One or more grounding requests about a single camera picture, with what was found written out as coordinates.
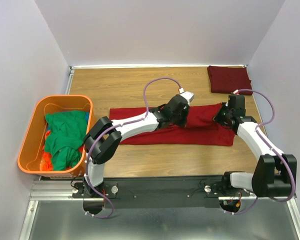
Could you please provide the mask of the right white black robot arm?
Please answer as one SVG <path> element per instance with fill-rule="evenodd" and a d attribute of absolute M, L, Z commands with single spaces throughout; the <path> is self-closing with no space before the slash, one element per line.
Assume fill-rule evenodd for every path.
<path fill-rule="evenodd" d="M 220 183 L 220 191 L 231 196 L 238 189 L 254 193 L 258 198 L 270 198 L 286 202 L 295 196 L 297 159 L 285 154 L 262 132 L 262 123 L 246 115 L 243 90 L 229 94 L 213 120 L 232 130 L 249 147 L 257 160 L 254 173 L 226 171 Z"/>

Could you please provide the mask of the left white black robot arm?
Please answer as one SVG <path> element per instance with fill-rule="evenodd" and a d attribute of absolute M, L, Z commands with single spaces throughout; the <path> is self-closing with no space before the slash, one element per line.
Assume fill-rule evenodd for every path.
<path fill-rule="evenodd" d="M 117 120 L 100 118 L 83 139 L 87 153 L 83 191 L 91 198 L 100 194 L 105 163 L 114 156 L 122 141 L 170 126 L 185 127 L 193 99 L 194 93 L 185 91 L 166 104 L 146 108 L 146 112 L 137 116 Z"/>

